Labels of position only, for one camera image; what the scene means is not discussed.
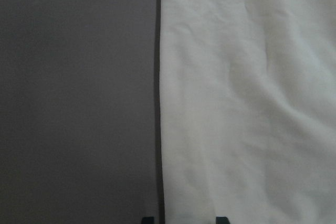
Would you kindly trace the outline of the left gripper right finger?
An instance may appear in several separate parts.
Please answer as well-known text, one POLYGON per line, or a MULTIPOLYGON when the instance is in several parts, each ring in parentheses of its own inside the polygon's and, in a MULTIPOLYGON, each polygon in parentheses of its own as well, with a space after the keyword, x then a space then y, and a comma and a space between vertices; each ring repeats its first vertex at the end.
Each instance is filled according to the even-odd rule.
POLYGON ((216 224, 229 224, 229 219, 226 216, 217 216, 216 224))

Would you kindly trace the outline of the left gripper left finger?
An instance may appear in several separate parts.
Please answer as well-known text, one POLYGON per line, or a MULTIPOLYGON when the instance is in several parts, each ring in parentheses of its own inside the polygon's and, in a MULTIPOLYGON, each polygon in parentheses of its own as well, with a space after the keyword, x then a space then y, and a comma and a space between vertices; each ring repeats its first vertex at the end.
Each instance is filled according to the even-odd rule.
POLYGON ((141 219, 141 224, 155 224, 155 217, 148 216, 141 219))

